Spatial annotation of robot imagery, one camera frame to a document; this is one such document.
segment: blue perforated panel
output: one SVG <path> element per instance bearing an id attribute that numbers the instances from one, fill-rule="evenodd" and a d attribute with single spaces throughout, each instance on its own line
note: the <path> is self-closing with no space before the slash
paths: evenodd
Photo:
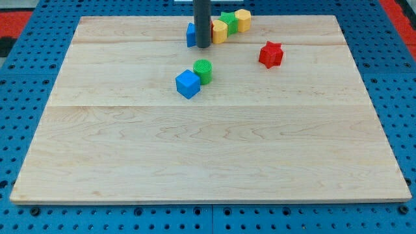
<path id="1" fill-rule="evenodd" d="M 245 1 L 257 15 L 334 14 L 415 194 L 416 65 L 371 0 Z M 80 16 L 192 15 L 171 0 L 43 0 L 0 70 L 0 233 L 415 233 L 416 204 L 19 207 L 8 200 Z"/>

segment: wooden board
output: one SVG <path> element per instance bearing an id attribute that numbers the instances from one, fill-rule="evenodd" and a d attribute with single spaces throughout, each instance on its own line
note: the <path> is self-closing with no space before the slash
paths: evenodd
<path id="1" fill-rule="evenodd" d="M 403 202 L 411 194 L 333 16 L 255 16 L 187 48 L 192 17 L 83 17 L 16 204 Z M 282 42 L 281 67 L 258 63 Z M 187 100 L 196 59 L 213 81 Z"/>

